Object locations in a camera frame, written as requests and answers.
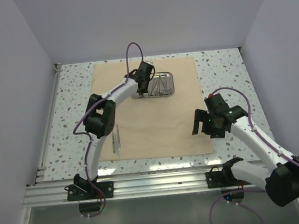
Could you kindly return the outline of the steel instrument tray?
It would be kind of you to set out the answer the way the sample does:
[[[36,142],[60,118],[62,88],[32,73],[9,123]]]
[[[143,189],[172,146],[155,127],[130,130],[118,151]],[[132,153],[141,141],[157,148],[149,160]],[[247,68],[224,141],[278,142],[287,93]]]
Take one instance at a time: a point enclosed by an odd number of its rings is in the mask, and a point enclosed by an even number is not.
[[[153,79],[149,82],[148,93],[144,93],[144,98],[165,98],[172,96],[175,92],[173,83],[173,75],[170,72],[155,73]],[[133,99],[138,98],[138,93],[132,96]]]

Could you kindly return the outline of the beige cloth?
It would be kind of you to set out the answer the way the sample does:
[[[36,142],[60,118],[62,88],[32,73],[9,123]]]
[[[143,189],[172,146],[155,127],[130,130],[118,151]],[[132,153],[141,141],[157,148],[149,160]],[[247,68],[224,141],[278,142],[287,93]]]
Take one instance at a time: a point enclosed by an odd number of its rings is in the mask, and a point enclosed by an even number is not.
[[[193,58],[157,59],[153,64],[156,72],[172,74],[173,95],[127,98],[117,106],[113,133],[119,133],[121,148],[114,153],[112,138],[107,137],[101,161],[213,153],[209,136],[192,134],[195,110],[205,107]]]

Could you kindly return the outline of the ribbed scalpel handle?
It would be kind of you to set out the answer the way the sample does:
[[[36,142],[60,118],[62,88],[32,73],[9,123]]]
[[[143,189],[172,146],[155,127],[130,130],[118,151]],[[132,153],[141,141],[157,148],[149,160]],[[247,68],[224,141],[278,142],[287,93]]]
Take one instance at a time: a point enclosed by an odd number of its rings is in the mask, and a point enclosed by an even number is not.
[[[120,157],[120,147],[119,147],[119,142],[118,142],[118,139],[117,139],[117,136],[114,135],[114,152],[116,154],[116,158],[119,159]]]

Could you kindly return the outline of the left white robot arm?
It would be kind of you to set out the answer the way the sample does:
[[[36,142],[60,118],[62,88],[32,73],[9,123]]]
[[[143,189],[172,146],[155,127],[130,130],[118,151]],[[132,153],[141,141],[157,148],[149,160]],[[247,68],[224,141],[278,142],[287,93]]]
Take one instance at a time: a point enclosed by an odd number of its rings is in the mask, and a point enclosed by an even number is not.
[[[154,65],[141,61],[139,67],[128,72],[115,88],[90,96],[86,112],[73,130],[75,135],[89,137],[83,162],[84,171],[76,174],[73,179],[74,186],[85,198],[91,199],[102,192],[95,184],[98,163],[105,140],[113,131],[117,106],[136,93],[147,93],[154,74]]]

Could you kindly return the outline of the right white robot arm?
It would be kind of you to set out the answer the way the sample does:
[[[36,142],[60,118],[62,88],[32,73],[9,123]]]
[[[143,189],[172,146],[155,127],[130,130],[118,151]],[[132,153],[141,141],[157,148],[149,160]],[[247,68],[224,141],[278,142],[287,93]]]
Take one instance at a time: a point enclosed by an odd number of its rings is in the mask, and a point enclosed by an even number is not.
[[[280,207],[299,198],[299,156],[267,136],[242,107],[229,107],[221,94],[205,99],[205,104],[207,110],[195,110],[192,134],[202,132],[211,138],[222,139],[229,132],[243,141],[264,164],[260,167],[234,157],[223,163],[221,169],[205,174],[207,186],[230,187],[244,181],[265,190]]]

